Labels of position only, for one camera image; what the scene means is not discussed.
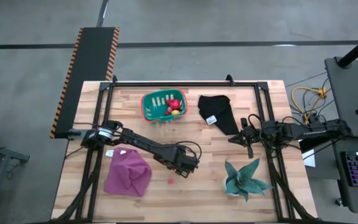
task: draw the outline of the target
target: gray floor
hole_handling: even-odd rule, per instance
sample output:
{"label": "gray floor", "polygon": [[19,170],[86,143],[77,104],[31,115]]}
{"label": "gray floor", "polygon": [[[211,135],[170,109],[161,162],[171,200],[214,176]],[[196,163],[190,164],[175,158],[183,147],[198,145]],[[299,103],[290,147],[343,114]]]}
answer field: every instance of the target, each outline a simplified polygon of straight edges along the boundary
{"label": "gray floor", "polygon": [[[0,44],[73,43],[96,25],[102,0],[0,1]],[[119,26],[120,42],[358,40],[358,0],[113,1],[103,26]],[[284,80],[324,72],[324,59],[353,46],[119,49],[120,80]],[[0,194],[0,223],[49,218],[67,142],[49,131],[71,50],[0,50],[0,145],[29,153]],[[291,85],[320,87],[326,75]],[[300,102],[301,94],[296,95]],[[337,116],[334,103],[324,109]],[[310,179],[323,220],[358,223],[339,208],[336,183]]]}

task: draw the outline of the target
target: potted plant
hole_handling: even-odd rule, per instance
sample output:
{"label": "potted plant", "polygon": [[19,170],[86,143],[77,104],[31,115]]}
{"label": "potted plant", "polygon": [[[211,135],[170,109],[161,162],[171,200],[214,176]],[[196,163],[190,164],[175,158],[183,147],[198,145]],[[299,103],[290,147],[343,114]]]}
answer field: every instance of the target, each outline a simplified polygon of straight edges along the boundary
{"label": "potted plant", "polygon": [[272,188],[270,184],[252,178],[256,168],[259,166],[259,159],[252,161],[239,171],[236,171],[228,161],[224,163],[224,166],[227,172],[227,177],[223,180],[224,192],[226,194],[232,196],[241,195],[248,201],[248,193],[265,195],[264,190]]}

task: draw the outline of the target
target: purple towel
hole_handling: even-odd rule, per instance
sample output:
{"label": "purple towel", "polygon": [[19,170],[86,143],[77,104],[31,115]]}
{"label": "purple towel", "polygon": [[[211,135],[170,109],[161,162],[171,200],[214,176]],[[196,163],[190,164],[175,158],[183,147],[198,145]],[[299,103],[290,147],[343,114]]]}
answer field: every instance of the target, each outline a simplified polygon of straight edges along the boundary
{"label": "purple towel", "polygon": [[112,155],[104,191],[109,194],[143,196],[151,177],[150,166],[136,150],[117,147]]}

